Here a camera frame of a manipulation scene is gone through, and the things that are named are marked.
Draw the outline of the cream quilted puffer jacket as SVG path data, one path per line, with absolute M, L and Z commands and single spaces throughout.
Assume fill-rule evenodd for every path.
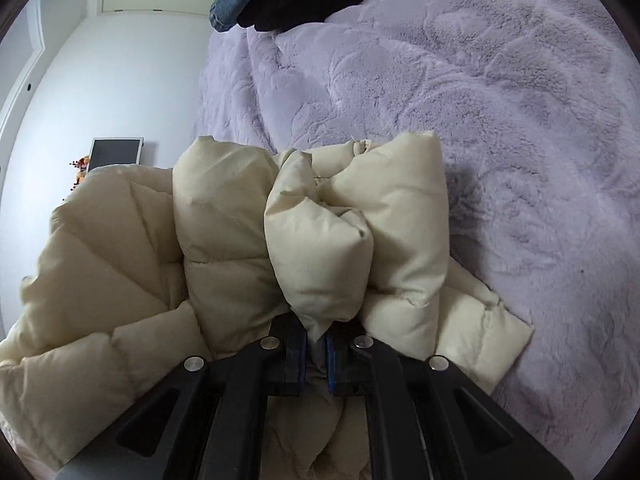
M 449 253 L 430 132 L 302 152 L 195 141 L 171 170 L 93 171 L 53 211 L 1 344 L 1 423 L 59 470 L 190 356 L 221 359 L 296 314 L 495 389 L 532 329 Z

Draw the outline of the wall-mounted white-framed television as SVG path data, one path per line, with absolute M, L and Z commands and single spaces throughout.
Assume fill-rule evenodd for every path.
M 143 144 L 142 138 L 95 138 L 87 171 L 113 165 L 135 165 L 140 162 Z

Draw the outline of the lilac embossed bed blanket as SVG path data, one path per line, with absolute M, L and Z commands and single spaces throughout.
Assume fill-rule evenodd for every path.
M 639 64 L 599 0 L 364 0 L 213 34 L 195 131 L 439 137 L 454 258 L 534 326 L 497 400 L 578 479 L 639 407 Z

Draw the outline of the orange flower wall decoration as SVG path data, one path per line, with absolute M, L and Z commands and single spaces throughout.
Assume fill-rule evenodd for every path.
M 86 155 L 84 157 L 72 160 L 70 162 L 70 166 L 75 171 L 75 177 L 73 180 L 73 184 L 70 187 L 70 192 L 73 193 L 76 188 L 81 184 L 87 175 L 89 166 L 90 166 L 90 156 Z

